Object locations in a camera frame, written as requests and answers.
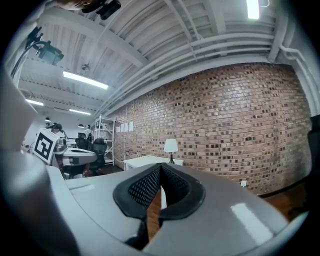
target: white lampshade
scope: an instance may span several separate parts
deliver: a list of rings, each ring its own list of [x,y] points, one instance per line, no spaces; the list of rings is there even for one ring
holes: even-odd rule
[[[169,138],[165,140],[164,152],[177,152],[179,151],[177,141],[175,138]]]

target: metal shelving unit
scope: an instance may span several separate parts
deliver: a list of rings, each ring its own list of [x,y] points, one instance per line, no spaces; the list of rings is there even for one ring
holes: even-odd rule
[[[115,125],[116,120],[101,115],[94,121],[94,139],[103,139],[107,144],[104,154],[106,165],[115,165],[114,142],[115,142]]]

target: wooden floor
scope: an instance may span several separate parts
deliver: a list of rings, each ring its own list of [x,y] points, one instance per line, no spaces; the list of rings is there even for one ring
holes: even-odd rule
[[[305,183],[264,200],[277,208],[289,221],[292,221],[300,213],[294,209],[302,207],[306,201]]]
[[[289,221],[293,220],[300,212],[293,210],[302,207],[306,198],[305,184],[301,183],[285,192],[267,197],[269,204],[277,208]],[[151,205],[147,209],[147,228],[149,240],[159,230],[158,216],[161,211],[161,190],[156,194]]]

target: red brick wall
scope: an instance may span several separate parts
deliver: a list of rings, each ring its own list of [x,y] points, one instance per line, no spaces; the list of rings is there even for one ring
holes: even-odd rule
[[[119,160],[169,157],[165,141],[175,138],[179,152],[173,157],[185,166],[247,180],[255,194],[286,187],[310,170],[310,110],[290,66],[205,70],[161,86],[112,116],[134,121],[134,132],[115,134]]]

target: table lamp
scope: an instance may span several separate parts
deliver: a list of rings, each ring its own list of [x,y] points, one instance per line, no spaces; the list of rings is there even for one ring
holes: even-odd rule
[[[176,139],[175,138],[166,139],[163,151],[167,153],[171,153],[169,163],[174,164],[175,162],[173,160],[172,153],[179,151]]]

